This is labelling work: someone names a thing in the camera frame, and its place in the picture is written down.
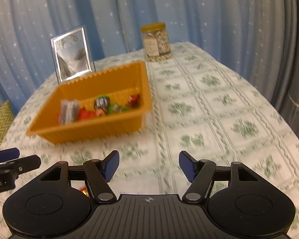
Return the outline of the orange plastic tray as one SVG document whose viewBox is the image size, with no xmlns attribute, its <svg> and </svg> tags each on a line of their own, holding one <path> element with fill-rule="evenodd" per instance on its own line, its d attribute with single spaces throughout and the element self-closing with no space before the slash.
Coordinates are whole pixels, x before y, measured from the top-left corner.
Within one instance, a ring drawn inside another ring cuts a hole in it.
<svg viewBox="0 0 299 239">
<path fill-rule="evenodd" d="M 137 61 L 59 85 L 26 135 L 62 144 L 133 133 L 151 108 L 146 65 Z"/>
</svg>

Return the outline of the green floral tablecloth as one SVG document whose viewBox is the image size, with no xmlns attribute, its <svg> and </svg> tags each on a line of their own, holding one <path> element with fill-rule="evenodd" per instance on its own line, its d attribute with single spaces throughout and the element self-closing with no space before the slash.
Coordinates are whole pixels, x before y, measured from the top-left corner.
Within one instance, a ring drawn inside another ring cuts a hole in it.
<svg viewBox="0 0 299 239">
<path fill-rule="evenodd" d="M 173 56 L 147 63 L 152 111 L 134 134 L 53 145 L 27 136 L 30 122 L 57 86 L 50 76 L 29 98 L 11 124 L 1 149 L 41 157 L 38 170 L 17 179 L 21 187 L 60 160 L 81 165 L 113 150 L 120 165 L 110 182 L 117 194 L 183 194 L 188 181 L 178 155 L 221 166 L 240 161 L 293 201 L 295 219 L 288 232 L 299 238 L 299 140 L 275 108 L 243 77 L 191 43 L 172 45 Z"/>
</svg>

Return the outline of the blue star curtain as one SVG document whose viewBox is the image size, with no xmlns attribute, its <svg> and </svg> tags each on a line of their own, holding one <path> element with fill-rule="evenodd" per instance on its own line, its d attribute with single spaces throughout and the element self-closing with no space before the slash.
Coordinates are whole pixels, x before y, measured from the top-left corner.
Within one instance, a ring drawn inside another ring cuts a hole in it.
<svg viewBox="0 0 299 239">
<path fill-rule="evenodd" d="M 247 79 L 277 110 L 287 93 L 297 0 L 0 0 L 0 105 L 14 112 L 54 73 L 51 38 L 79 26 L 94 60 L 142 48 L 140 27 L 164 22 Z"/>
</svg>

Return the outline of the green brown candy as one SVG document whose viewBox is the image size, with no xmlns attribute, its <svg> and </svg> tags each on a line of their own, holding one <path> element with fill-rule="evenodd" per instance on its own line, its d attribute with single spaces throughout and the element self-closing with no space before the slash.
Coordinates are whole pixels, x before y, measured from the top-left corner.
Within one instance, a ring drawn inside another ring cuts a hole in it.
<svg viewBox="0 0 299 239">
<path fill-rule="evenodd" d="M 109 106 L 107 113 L 108 114 L 121 113 L 121 112 L 127 111 L 128 109 L 129 109 L 128 106 L 121 106 L 117 103 L 114 103 Z"/>
</svg>

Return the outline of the clear packet dark snack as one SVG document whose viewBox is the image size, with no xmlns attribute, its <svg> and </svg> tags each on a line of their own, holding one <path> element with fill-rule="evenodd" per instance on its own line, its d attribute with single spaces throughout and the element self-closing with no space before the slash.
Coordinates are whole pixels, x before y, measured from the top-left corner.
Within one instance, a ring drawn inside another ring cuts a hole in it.
<svg viewBox="0 0 299 239">
<path fill-rule="evenodd" d="M 77 120 L 80 110 L 80 102 L 78 100 L 61 100 L 59 123 L 67 125 Z"/>
</svg>

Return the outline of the nut jar with gold lid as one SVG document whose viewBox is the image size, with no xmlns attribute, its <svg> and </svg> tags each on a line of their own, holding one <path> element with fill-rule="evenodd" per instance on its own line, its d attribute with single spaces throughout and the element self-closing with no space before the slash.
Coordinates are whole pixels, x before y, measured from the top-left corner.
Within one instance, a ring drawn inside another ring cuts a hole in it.
<svg viewBox="0 0 299 239">
<path fill-rule="evenodd" d="M 172 57 L 166 24 L 155 22 L 140 27 L 145 59 L 148 62 L 160 62 Z"/>
</svg>

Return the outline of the green black snack bar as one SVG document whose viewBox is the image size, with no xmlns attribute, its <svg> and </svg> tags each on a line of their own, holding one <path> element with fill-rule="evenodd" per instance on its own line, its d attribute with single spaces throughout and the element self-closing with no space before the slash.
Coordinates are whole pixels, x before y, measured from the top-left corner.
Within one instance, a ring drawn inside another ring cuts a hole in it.
<svg viewBox="0 0 299 239">
<path fill-rule="evenodd" d="M 96 96 L 94 100 L 94 110 L 97 117 L 105 116 L 108 114 L 108 108 L 111 105 L 110 97 L 106 94 Z"/>
</svg>

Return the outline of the dark red candy in tray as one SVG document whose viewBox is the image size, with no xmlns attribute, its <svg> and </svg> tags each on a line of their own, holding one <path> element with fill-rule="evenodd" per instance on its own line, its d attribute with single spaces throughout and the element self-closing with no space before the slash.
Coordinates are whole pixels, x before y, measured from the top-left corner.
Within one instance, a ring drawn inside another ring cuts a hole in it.
<svg viewBox="0 0 299 239">
<path fill-rule="evenodd" d="M 139 103 L 140 103 L 140 95 L 134 94 L 128 98 L 126 106 L 130 108 L 137 108 L 139 106 Z"/>
</svg>

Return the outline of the red square snack packet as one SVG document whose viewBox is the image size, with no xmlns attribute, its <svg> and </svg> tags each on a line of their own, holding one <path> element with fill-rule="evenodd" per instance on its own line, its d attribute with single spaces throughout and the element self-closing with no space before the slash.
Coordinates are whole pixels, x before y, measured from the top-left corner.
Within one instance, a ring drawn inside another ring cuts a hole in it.
<svg viewBox="0 0 299 239">
<path fill-rule="evenodd" d="M 91 119 L 91 118 L 95 118 L 95 117 L 96 117 L 95 111 L 89 111 L 89 110 L 86 110 L 85 107 L 82 107 L 79 110 L 79 113 L 77 116 L 77 121 L 87 120 L 87 119 Z"/>
</svg>

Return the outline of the silver sand art frame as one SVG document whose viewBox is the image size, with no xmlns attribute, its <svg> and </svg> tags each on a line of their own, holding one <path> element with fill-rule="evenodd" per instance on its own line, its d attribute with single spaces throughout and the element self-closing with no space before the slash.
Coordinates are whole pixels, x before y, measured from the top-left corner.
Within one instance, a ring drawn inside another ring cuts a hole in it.
<svg viewBox="0 0 299 239">
<path fill-rule="evenodd" d="M 95 71 L 84 25 L 51 38 L 51 49 L 59 84 Z"/>
</svg>

